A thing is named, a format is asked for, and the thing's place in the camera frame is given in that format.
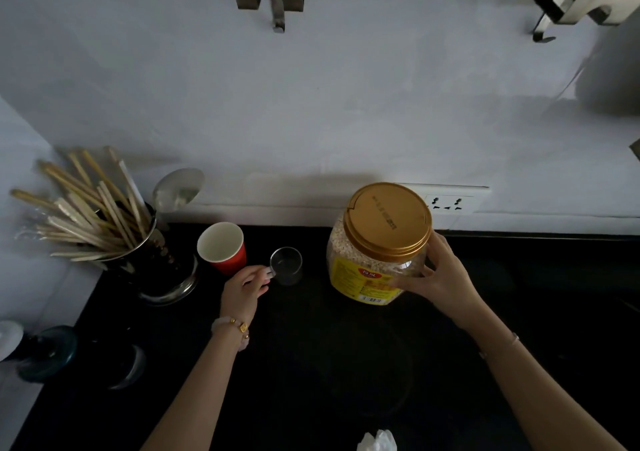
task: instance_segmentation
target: jar lid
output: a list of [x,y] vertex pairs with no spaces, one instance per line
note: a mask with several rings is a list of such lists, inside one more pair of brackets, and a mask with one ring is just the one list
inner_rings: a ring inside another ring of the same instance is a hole
[[344,212],[344,232],[360,252],[382,262],[403,263],[431,235],[431,212],[414,191],[379,182],[356,191]]

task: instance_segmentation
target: crumpled plastic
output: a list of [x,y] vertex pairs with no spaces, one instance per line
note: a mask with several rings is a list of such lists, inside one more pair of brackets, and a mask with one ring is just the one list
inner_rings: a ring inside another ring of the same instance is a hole
[[374,438],[366,433],[356,451],[397,451],[396,440],[391,431],[378,431]]

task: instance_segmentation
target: plastic jar of oats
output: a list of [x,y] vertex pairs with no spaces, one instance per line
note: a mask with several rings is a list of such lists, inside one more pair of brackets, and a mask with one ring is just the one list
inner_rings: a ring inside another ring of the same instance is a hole
[[430,235],[429,208],[411,189],[388,182],[360,188],[329,237],[332,286],[365,304],[389,304],[403,291],[388,281],[420,276]]

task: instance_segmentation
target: white socket panel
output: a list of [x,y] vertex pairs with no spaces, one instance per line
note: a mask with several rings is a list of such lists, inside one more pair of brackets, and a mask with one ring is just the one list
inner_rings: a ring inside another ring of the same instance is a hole
[[400,183],[412,189],[429,206],[431,213],[468,215],[480,208],[491,194],[488,186],[456,186],[453,184]]

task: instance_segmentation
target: hand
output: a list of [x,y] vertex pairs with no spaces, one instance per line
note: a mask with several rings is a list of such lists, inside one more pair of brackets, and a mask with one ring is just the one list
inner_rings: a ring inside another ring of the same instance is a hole
[[220,317],[236,318],[249,326],[258,308],[258,298],[269,289],[268,270],[262,265],[244,267],[229,279],[222,291]]
[[451,250],[447,240],[434,232],[429,238],[427,256],[436,270],[425,266],[424,277],[397,276],[389,281],[392,287],[426,297],[462,329],[468,327],[484,307],[467,270]]

